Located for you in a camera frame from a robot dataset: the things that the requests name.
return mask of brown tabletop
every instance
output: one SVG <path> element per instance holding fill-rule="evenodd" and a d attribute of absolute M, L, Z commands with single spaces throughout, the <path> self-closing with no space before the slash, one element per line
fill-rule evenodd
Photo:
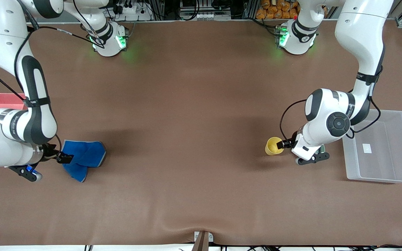
<path fill-rule="evenodd" d="M 341 141 L 314 165 L 297 166 L 290 151 L 265 155 L 290 103 L 353 87 L 357 61 L 335 40 L 335 24 L 324 21 L 300 56 L 277 50 L 250 21 L 138 24 L 128 51 L 112 58 L 38 31 L 30 44 L 60 137 L 102 141 L 107 159 L 83 184 L 53 161 L 38 167 L 36 184 L 0 168 L 0 245 L 185 243 L 195 230 L 228 245 L 402 244 L 402 184 L 347 180 Z M 402 111 L 394 21 L 384 42 L 374 99 Z M 305 122 L 297 105 L 284 128 Z"/>

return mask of white sticker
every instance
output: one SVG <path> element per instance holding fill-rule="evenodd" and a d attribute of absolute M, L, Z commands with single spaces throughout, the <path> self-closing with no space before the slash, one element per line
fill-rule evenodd
<path fill-rule="evenodd" d="M 370 144 L 362 144 L 362 149 L 364 149 L 364 153 L 372 153 L 372 147 Z"/>

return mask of blue cloth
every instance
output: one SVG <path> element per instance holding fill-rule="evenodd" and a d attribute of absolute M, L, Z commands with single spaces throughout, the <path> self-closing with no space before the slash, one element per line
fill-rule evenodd
<path fill-rule="evenodd" d="M 106 154 L 105 147 L 99 141 L 65 140 L 62 152 L 74 156 L 70 164 L 63 164 L 63 168 L 79 182 L 85 181 L 88 167 L 99 167 L 102 164 Z"/>

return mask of yellow cup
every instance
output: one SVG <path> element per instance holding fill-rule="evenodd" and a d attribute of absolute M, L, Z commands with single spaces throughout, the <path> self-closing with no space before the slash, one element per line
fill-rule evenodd
<path fill-rule="evenodd" d="M 269 156 L 273 156 L 283 152 L 283 148 L 282 149 L 277 148 L 277 143 L 279 143 L 280 141 L 282 141 L 282 139 L 279 137 L 270 138 L 265 146 L 266 154 Z"/>

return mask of brown table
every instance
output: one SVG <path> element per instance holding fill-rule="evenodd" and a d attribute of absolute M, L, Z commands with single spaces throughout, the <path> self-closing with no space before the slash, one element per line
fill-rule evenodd
<path fill-rule="evenodd" d="M 35 33 L 60 137 L 102 141 L 107 159 L 83 184 L 52 161 L 38 184 L 0 168 L 0 245 L 185 243 L 195 230 L 228 245 L 402 244 L 402 184 L 347 180 L 341 141 L 315 165 L 297 166 L 290 151 L 265 156 L 290 103 L 352 88 L 357 62 L 334 27 L 324 21 L 300 56 L 252 22 L 138 24 L 112 58 L 64 33 Z M 394 21 L 384 41 L 374 99 L 402 110 Z M 302 110 L 287 114 L 289 134 L 306 122 Z"/>

